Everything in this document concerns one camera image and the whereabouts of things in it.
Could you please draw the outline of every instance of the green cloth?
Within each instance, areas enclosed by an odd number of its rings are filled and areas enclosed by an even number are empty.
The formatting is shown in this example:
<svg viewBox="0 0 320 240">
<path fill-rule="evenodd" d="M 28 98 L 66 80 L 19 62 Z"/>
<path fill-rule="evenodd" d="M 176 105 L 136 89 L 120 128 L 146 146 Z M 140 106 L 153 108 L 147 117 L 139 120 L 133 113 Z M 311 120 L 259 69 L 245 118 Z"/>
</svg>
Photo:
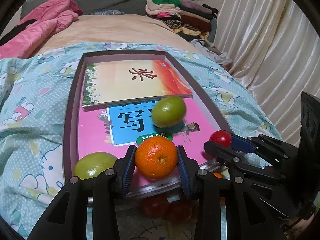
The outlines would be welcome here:
<svg viewBox="0 0 320 240">
<path fill-rule="evenodd" d="M 171 3 L 175 6 L 179 6 L 181 2 L 179 0 L 152 0 L 155 4 Z"/>
</svg>

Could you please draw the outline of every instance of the white cloth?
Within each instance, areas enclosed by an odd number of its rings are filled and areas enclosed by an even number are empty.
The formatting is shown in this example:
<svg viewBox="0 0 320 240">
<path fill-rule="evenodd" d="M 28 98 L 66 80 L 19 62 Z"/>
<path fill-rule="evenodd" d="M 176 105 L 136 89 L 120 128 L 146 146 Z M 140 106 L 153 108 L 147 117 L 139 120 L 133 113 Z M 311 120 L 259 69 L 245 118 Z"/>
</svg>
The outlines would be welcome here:
<svg viewBox="0 0 320 240">
<path fill-rule="evenodd" d="M 206 47 L 202 46 L 199 41 L 201 40 L 193 40 L 190 41 L 190 44 L 194 46 L 197 50 L 199 50 L 202 55 L 206 56 L 207 58 L 211 59 L 213 62 L 221 66 L 228 65 L 232 62 L 232 60 L 229 58 L 229 55 L 226 52 L 222 52 L 221 55 L 217 55 L 213 51 L 210 51 Z"/>
<path fill-rule="evenodd" d="M 225 0 L 214 46 L 282 138 L 300 140 L 301 91 L 320 97 L 320 41 L 292 0 Z"/>
</svg>

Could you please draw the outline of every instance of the gray tray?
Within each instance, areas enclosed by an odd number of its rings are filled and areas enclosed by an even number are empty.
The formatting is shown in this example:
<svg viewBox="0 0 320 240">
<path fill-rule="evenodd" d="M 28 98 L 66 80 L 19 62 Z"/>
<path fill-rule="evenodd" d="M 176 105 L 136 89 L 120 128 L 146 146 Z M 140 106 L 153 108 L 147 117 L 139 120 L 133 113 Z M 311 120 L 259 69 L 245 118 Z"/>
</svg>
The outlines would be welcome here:
<svg viewBox="0 0 320 240">
<path fill-rule="evenodd" d="M 80 102 L 87 64 L 118 60 L 152 59 L 165 60 L 168 62 L 182 80 L 189 85 L 193 92 L 193 100 L 215 130 L 233 132 L 207 93 L 190 73 L 168 52 L 154 50 L 107 50 L 84 53 L 71 85 L 64 122 L 62 158 L 65 181 L 73 176 L 73 168 L 78 161 L 78 114 L 79 108 L 81 107 Z M 219 168 L 219 165 L 215 160 L 210 160 L 200 164 L 200 167 L 208 171 L 214 171 Z M 177 187 L 180 187 L 180 179 L 178 176 L 174 176 L 143 187 L 133 188 L 127 197 L 147 197 L 167 192 Z"/>
</svg>

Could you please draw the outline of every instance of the blue plastic part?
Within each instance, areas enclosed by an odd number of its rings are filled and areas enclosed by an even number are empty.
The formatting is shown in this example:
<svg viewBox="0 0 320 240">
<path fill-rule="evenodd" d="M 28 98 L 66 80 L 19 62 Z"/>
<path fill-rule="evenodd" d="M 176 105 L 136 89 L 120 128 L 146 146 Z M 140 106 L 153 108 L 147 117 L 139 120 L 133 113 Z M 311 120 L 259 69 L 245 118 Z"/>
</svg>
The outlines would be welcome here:
<svg viewBox="0 0 320 240">
<path fill-rule="evenodd" d="M 177 167 L 178 167 L 179 176 L 180 176 L 180 180 L 181 180 L 181 186 L 182 186 L 183 193 L 186 195 L 187 199 L 189 199 L 191 197 L 191 190 L 190 190 L 190 185 L 189 185 L 188 173 L 187 173 L 186 166 L 183 162 L 179 147 L 177 147 L 177 151 L 178 151 L 178 165 L 177 165 Z"/>
<path fill-rule="evenodd" d="M 125 170 L 125 173 L 124 173 L 124 178 L 123 178 L 123 181 L 122 181 L 122 196 L 125 197 L 128 193 L 129 193 L 129 189 L 130 189 L 130 186 L 131 186 L 131 181 L 132 181 L 132 177 L 133 177 L 133 172 L 134 172 L 134 169 L 136 167 L 136 163 L 135 163 L 135 152 L 136 152 L 136 147 L 134 147 L 132 153 L 131 153 L 131 156 L 130 156 L 130 159 L 129 159 L 129 162 L 128 162 L 128 165 L 127 165 L 127 168 Z"/>
<path fill-rule="evenodd" d="M 231 135 L 231 147 L 242 151 L 244 153 L 255 153 L 256 150 L 252 147 L 251 142 L 247 141 L 246 139 L 240 139 L 239 137 Z"/>
</svg>

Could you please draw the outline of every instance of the screw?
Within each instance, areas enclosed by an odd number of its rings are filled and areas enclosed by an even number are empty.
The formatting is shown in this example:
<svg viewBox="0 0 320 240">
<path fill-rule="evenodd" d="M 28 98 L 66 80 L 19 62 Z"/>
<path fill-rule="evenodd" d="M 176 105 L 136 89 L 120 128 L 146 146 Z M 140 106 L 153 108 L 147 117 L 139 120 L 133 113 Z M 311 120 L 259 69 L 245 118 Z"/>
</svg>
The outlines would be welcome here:
<svg viewBox="0 0 320 240">
<path fill-rule="evenodd" d="M 78 182 L 78 177 L 72 177 L 71 179 L 70 179 L 70 182 L 72 183 L 72 184 L 75 184 L 75 183 L 77 183 Z"/>
<path fill-rule="evenodd" d="M 105 173 L 106 173 L 106 175 L 110 176 L 110 175 L 115 174 L 115 171 L 114 171 L 113 169 L 107 169 L 107 170 L 105 171 Z"/>
<path fill-rule="evenodd" d="M 241 184 L 243 179 L 241 177 L 235 177 L 235 182 Z"/>
<path fill-rule="evenodd" d="M 198 174 L 200 175 L 200 176 L 204 176 L 204 175 L 207 175 L 207 171 L 205 170 L 205 169 L 199 169 L 199 171 L 198 171 Z"/>
</svg>

